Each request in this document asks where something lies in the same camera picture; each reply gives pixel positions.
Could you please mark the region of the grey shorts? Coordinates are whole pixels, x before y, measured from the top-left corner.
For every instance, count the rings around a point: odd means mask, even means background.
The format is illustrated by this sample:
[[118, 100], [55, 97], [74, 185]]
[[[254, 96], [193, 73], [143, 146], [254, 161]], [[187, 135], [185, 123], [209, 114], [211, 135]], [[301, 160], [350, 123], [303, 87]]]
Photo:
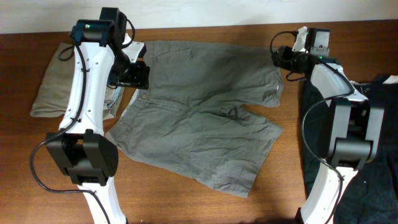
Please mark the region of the grey shorts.
[[246, 109], [280, 104], [270, 50], [174, 40], [146, 47], [149, 89], [133, 94], [107, 138], [134, 161], [247, 197], [283, 132]]

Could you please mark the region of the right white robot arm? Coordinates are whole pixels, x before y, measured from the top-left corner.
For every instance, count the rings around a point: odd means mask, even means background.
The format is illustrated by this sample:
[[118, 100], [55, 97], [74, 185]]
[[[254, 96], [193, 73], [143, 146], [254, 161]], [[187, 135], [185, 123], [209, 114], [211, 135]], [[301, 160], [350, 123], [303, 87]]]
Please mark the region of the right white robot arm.
[[320, 167], [306, 202], [297, 210], [299, 223], [333, 223], [347, 186], [376, 154], [384, 108], [371, 103], [347, 79], [334, 58], [280, 47], [272, 53], [275, 66], [302, 73], [323, 97], [309, 107], [328, 105], [314, 155]]

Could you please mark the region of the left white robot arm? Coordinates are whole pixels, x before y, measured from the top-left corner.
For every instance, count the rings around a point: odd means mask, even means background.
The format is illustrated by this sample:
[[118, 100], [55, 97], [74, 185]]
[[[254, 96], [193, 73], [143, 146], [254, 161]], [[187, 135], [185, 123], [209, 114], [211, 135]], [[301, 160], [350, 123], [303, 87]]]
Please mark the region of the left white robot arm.
[[125, 28], [124, 19], [79, 20], [73, 27], [70, 98], [59, 132], [45, 140], [61, 173], [84, 194], [95, 223], [127, 223], [114, 184], [118, 148], [104, 136], [106, 87], [149, 87], [150, 68], [141, 60], [146, 47], [128, 39]]

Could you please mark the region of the folded khaki shorts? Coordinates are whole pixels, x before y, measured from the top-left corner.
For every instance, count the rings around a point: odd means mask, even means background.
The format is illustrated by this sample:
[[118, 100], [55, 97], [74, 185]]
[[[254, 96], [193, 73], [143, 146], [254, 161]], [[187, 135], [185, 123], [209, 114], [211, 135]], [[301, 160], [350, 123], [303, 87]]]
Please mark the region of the folded khaki shorts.
[[[59, 53], [70, 45], [61, 43], [54, 53], [33, 102], [30, 115], [32, 117], [54, 118], [65, 114], [72, 87], [74, 59], [61, 61]], [[123, 97], [124, 88], [107, 88], [104, 99], [103, 119], [116, 117]]]

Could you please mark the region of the dark navy garment pile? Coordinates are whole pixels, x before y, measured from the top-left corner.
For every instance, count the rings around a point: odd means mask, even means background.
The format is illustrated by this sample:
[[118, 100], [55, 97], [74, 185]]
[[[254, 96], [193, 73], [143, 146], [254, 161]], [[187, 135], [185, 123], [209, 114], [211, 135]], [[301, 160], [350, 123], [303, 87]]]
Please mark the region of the dark navy garment pile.
[[[334, 223], [397, 223], [397, 83], [384, 83], [393, 75], [382, 75], [371, 83], [360, 83], [355, 88], [370, 101], [382, 103], [384, 118], [375, 159], [364, 166], [347, 186], [336, 209]], [[322, 99], [319, 91], [304, 81], [302, 115], [309, 106]], [[305, 136], [310, 149], [318, 154], [316, 145], [321, 120], [327, 105], [311, 110], [305, 121]], [[320, 162], [302, 144], [303, 179], [308, 195], [313, 187]]]

